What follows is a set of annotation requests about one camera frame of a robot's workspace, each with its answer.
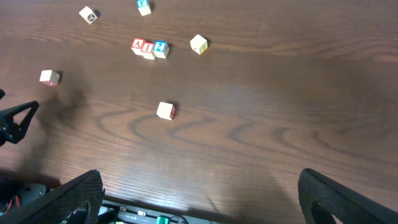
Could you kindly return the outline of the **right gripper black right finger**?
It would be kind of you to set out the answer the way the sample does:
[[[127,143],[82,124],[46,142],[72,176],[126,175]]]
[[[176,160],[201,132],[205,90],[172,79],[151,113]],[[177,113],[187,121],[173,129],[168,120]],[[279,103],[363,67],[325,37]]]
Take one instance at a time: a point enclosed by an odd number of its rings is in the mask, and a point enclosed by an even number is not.
[[[313,169],[301,171],[298,198],[306,223],[397,223],[397,212]]]

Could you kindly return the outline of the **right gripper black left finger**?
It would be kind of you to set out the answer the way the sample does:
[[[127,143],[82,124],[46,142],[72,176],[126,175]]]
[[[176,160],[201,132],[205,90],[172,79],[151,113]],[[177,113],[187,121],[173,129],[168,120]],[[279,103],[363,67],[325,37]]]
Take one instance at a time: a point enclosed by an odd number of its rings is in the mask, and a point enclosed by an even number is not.
[[[61,223],[78,207],[86,205],[83,223],[95,224],[103,197],[100,172],[89,170],[30,204],[1,216],[1,223]]]

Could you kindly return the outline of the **red letter I block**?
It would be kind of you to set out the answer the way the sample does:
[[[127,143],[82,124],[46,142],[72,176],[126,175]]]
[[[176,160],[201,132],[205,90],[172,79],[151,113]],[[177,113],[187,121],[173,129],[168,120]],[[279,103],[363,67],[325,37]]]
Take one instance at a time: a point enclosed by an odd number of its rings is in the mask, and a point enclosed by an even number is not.
[[[155,56],[153,49],[154,49],[154,43],[144,42],[142,45],[142,48],[141,48],[141,55],[145,59],[155,60],[156,56]]]

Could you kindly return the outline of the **red letter A block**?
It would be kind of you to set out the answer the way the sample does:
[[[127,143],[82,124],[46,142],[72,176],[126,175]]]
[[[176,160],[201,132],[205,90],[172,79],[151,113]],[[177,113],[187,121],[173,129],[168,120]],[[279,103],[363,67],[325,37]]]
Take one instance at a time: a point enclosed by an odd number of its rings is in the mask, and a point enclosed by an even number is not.
[[[143,45],[145,44],[144,39],[140,38],[134,38],[131,44],[131,50],[136,54],[136,55],[142,55],[142,48]]]

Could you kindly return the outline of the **blue number 2 block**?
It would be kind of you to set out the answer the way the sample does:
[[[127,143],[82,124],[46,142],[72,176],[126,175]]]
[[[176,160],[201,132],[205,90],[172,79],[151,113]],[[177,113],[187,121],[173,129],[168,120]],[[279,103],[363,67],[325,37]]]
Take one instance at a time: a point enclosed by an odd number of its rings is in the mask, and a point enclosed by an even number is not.
[[[157,58],[167,58],[169,53],[169,46],[166,41],[156,40],[154,42],[153,53]]]

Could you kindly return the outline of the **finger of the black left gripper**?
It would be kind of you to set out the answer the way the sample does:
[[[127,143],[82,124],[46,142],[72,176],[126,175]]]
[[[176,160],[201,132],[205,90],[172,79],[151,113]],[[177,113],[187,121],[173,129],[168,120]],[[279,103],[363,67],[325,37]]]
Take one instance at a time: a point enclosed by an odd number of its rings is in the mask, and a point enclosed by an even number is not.
[[[24,139],[29,128],[30,122],[39,108],[37,101],[31,101],[12,108],[1,111],[1,145],[6,142],[17,144]],[[17,120],[15,116],[23,111],[27,111],[23,118]]]

